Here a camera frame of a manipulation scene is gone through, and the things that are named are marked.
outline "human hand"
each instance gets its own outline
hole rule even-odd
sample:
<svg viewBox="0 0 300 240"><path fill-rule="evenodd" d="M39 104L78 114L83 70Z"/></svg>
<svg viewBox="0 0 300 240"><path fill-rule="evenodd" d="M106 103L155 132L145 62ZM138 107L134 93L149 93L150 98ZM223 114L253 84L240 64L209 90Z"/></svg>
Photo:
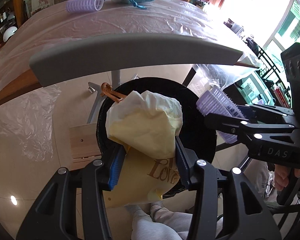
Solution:
<svg viewBox="0 0 300 240"><path fill-rule="evenodd" d="M282 191L289 184L288 176L290 174L291 168L278 164L275 164L274 166L274 186L278 191ZM297 178L300 177L299 169L294 169L294 176L296 176Z"/></svg>

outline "brown drawstring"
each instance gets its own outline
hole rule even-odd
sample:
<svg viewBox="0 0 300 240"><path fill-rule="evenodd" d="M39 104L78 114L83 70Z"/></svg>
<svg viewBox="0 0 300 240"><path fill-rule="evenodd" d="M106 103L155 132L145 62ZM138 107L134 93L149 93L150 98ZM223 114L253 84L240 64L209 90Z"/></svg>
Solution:
<svg viewBox="0 0 300 240"><path fill-rule="evenodd" d="M101 85L101 90L102 93L100 94L100 96L107 96L109 98L111 98L114 102L119 103L120 101L122 101L124 98L126 98L126 95L120 94L114 90L112 90L112 86L109 85L108 83L103 83Z"/></svg>

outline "transparent plastic sheet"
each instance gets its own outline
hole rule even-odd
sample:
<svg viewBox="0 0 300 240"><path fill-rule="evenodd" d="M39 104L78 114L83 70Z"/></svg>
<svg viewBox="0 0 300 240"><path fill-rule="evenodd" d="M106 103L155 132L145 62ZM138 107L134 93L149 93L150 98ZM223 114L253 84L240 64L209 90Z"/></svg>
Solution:
<svg viewBox="0 0 300 240"><path fill-rule="evenodd" d="M100 11L70 14L63 2L36 13L0 51L0 91L29 69L33 54L102 34L175 33L199 37L243 51L242 62L261 66L256 55L235 33L196 6L180 0L154 0L142 5L147 9L106 0Z"/></svg>
<svg viewBox="0 0 300 240"><path fill-rule="evenodd" d="M40 88L0 106L0 137L12 137L34 161L52 158L52 112L61 90Z"/></svg>
<svg viewBox="0 0 300 240"><path fill-rule="evenodd" d="M200 97L207 85L218 86L221 90L256 71L255 68L228 65L197 64L197 73L189 88Z"/></svg>

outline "wooden cabinet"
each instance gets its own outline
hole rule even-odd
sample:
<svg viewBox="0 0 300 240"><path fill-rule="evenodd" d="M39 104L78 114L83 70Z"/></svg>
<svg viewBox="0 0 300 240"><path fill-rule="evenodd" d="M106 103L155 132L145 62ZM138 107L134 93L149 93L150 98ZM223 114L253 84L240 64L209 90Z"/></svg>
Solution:
<svg viewBox="0 0 300 240"><path fill-rule="evenodd" d="M2 22L0 21L0 43L2 43L6 29L12 26L20 28L26 20L23 0L0 0L0 16L2 16Z"/></svg>

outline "white helmet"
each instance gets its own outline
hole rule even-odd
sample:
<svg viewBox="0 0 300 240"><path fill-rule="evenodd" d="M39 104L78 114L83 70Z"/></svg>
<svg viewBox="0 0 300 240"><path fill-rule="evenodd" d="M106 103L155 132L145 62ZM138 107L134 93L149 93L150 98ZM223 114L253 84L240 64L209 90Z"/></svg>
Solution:
<svg viewBox="0 0 300 240"><path fill-rule="evenodd" d="M10 27L8 28L3 35L3 41L6 42L16 31L17 31L17 27Z"/></svg>

